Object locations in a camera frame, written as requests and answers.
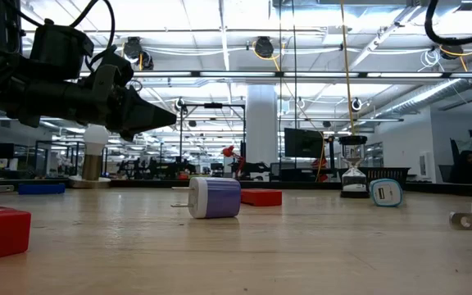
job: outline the white cylinder cap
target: white cylinder cap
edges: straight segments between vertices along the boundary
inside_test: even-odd
[[[108,131],[100,125],[89,125],[83,136],[85,141],[85,154],[100,156],[105,144],[108,142]]]

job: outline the desk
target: desk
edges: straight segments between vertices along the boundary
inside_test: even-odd
[[[472,294],[468,197],[406,193],[399,208],[286,190],[282,206],[195,220],[169,188],[0,194],[32,213],[29,251],[0,258],[7,294]]]

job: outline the person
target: person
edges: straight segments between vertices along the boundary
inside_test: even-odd
[[[449,182],[454,184],[472,184],[472,151],[462,151],[458,161],[452,167]]]

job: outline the robotic arm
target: robotic arm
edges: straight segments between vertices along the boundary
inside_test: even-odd
[[[73,25],[45,20],[36,29],[30,57],[23,57],[19,3],[0,0],[0,110],[9,118],[32,127],[39,126],[41,116],[104,125],[127,140],[136,133],[175,124],[175,114],[145,102],[134,87],[125,87],[134,71],[114,53],[115,45],[87,63],[89,77],[78,79],[84,58],[93,55],[93,43]],[[92,64],[98,59],[101,63],[94,70]]]

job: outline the white pillar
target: white pillar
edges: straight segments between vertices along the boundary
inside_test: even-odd
[[[274,85],[247,86],[247,162],[278,162],[277,98]]]

